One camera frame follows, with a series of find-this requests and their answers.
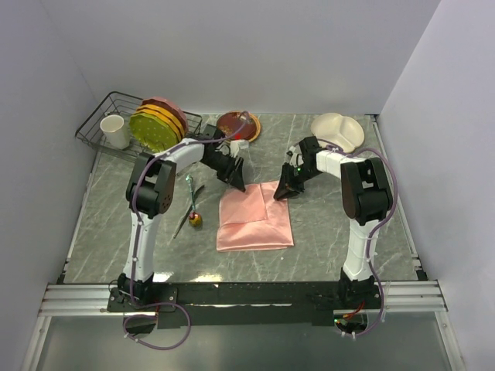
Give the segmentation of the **pink satin napkin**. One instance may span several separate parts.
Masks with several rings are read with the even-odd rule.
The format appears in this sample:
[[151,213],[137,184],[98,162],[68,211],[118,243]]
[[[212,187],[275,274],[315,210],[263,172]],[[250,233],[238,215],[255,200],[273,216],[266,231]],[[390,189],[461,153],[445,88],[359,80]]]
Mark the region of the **pink satin napkin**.
[[274,199],[278,182],[228,189],[220,199],[217,251],[280,250],[294,245],[288,201]]

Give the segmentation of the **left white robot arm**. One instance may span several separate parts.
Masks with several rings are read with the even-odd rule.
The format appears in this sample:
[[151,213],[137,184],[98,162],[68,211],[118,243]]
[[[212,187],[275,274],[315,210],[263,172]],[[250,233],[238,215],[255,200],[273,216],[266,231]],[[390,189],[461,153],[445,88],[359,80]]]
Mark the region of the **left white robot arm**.
[[213,169],[217,178],[245,192],[244,159],[231,149],[219,147],[227,137],[219,128],[208,125],[197,136],[156,154],[141,153],[135,160],[125,197],[131,210],[131,242],[125,268],[117,279],[118,290],[137,311],[153,301],[153,254],[162,215],[172,205],[176,175],[194,163]]

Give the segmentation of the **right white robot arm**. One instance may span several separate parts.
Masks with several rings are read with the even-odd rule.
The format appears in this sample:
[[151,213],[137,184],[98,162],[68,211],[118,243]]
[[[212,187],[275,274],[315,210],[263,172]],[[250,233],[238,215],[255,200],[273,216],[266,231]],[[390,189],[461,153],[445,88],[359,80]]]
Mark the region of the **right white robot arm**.
[[337,285],[337,297],[355,308],[380,295],[374,255],[380,228],[393,215],[396,196],[382,158],[346,154],[315,136],[302,139],[285,154],[274,199],[291,199],[305,191],[305,182],[320,174],[340,180],[343,210],[350,221],[346,260]]

